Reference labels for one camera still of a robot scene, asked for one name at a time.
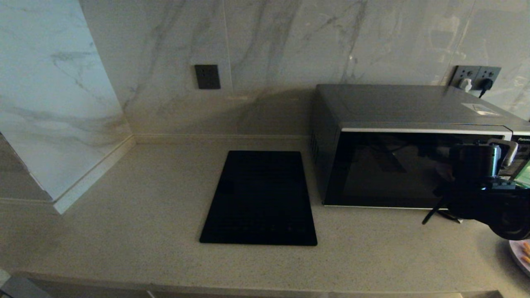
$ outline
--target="microwave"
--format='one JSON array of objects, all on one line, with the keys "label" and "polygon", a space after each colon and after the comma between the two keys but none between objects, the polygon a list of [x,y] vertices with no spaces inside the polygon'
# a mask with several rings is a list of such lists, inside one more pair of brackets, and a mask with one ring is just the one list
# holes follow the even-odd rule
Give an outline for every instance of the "microwave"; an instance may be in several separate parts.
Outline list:
[{"label": "microwave", "polygon": [[517,142],[497,174],[507,180],[523,179],[530,159],[528,121],[451,86],[317,85],[310,124],[327,206],[431,209],[457,144]]}]

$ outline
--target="beige quartz countertop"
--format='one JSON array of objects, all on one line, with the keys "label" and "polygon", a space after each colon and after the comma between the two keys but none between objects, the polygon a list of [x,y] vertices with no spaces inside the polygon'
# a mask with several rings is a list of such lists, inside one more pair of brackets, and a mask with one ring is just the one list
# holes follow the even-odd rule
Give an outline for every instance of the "beige quartz countertop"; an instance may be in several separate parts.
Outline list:
[{"label": "beige quartz countertop", "polygon": [[[530,278],[511,259],[507,240],[479,222],[434,216],[421,225],[426,211],[323,207],[306,143],[183,137],[138,144],[62,217],[3,216],[0,267],[51,281],[147,290],[530,296]],[[318,246],[199,243],[229,150],[302,151]]]}]

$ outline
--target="induction cooktop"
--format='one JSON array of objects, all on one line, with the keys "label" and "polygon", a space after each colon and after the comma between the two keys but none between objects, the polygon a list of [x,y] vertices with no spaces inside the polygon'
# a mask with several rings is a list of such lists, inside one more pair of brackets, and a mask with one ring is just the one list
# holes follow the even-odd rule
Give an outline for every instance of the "induction cooktop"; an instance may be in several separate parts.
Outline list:
[{"label": "induction cooktop", "polygon": [[230,151],[200,242],[317,245],[300,152]]}]

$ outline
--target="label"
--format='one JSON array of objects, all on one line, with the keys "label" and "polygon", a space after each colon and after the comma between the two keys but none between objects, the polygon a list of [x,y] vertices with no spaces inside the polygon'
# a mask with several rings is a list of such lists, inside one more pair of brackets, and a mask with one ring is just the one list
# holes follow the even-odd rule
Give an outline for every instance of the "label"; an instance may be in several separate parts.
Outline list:
[{"label": "label", "polygon": [[477,114],[481,116],[487,116],[487,117],[501,117],[501,114],[493,111],[490,108],[485,107],[483,104],[478,103],[462,103],[465,107],[475,111]]}]

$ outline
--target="white plug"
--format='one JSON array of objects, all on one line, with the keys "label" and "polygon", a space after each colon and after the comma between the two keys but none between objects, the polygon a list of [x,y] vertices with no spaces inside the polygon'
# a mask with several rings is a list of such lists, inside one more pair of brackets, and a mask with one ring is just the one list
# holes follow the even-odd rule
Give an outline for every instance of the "white plug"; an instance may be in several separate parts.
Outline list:
[{"label": "white plug", "polygon": [[460,81],[460,85],[458,85],[458,88],[464,90],[465,92],[469,92],[469,90],[471,90],[471,87],[473,87],[473,84],[470,78],[463,78]]}]

